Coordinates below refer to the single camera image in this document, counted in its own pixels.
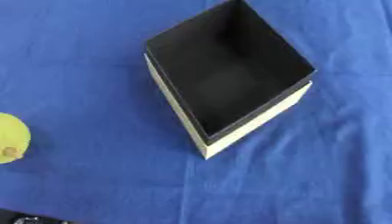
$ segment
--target beige box exterior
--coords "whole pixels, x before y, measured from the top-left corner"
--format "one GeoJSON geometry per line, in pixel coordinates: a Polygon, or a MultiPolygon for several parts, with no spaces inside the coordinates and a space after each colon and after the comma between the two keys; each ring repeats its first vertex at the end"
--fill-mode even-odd
{"type": "Polygon", "coordinates": [[[246,136],[252,130],[255,130],[256,128],[260,127],[270,119],[279,115],[280,113],[282,113],[283,111],[291,107],[292,105],[296,104],[301,99],[301,97],[305,94],[305,92],[309,89],[309,87],[312,85],[312,82],[309,82],[308,84],[306,84],[305,86],[303,86],[302,88],[294,92],[293,94],[289,95],[288,97],[280,101],[277,105],[264,111],[256,118],[252,119],[251,121],[244,123],[241,127],[234,130],[232,133],[224,136],[223,138],[219,139],[218,141],[216,141],[211,145],[207,145],[204,143],[203,139],[198,134],[198,131],[193,127],[192,123],[190,122],[190,119],[187,117],[184,110],[181,108],[181,106],[179,105],[175,97],[172,95],[169,88],[165,85],[164,81],[159,76],[157,69],[152,65],[147,54],[145,54],[144,57],[147,61],[147,65],[150,70],[150,74],[152,78],[159,85],[159,88],[164,93],[164,96],[166,97],[167,101],[173,107],[177,116],[184,124],[186,130],[190,134],[192,140],[196,143],[196,146],[199,148],[199,150],[201,151],[205,159],[208,159],[214,156],[215,154],[217,154],[218,152],[223,151],[230,144],[233,144],[234,142],[238,141],[242,137],[246,136]]]}

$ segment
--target box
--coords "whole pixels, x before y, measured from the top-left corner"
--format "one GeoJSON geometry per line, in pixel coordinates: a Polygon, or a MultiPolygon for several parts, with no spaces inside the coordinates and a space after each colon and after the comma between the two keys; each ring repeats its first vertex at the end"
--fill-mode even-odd
{"type": "Polygon", "coordinates": [[[205,158],[311,86],[312,65],[245,1],[227,1],[146,43],[150,73],[205,158]]]}

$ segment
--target blue fabric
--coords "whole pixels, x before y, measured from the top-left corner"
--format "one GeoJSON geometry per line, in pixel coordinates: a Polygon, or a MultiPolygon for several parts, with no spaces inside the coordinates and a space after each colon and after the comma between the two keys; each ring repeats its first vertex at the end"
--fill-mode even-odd
{"type": "Polygon", "coordinates": [[[0,111],[32,132],[0,207],[82,223],[392,223],[392,2],[249,3],[318,69],[204,161],[144,41],[216,0],[0,0],[0,111]]]}

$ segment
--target black object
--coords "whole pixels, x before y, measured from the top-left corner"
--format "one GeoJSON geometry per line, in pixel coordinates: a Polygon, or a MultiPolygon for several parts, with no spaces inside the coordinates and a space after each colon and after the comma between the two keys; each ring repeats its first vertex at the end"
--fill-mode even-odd
{"type": "Polygon", "coordinates": [[[207,145],[299,90],[314,71],[241,0],[148,40],[147,56],[207,145]]]}
{"type": "Polygon", "coordinates": [[[72,224],[70,221],[0,209],[1,224],[72,224]]]}

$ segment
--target yellow object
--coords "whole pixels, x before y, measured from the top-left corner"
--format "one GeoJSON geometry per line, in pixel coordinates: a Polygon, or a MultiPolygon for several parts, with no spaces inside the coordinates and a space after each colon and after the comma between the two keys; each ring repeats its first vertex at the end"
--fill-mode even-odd
{"type": "Polygon", "coordinates": [[[0,164],[22,158],[30,140],[30,131],[22,121],[13,115],[0,113],[0,164]]]}

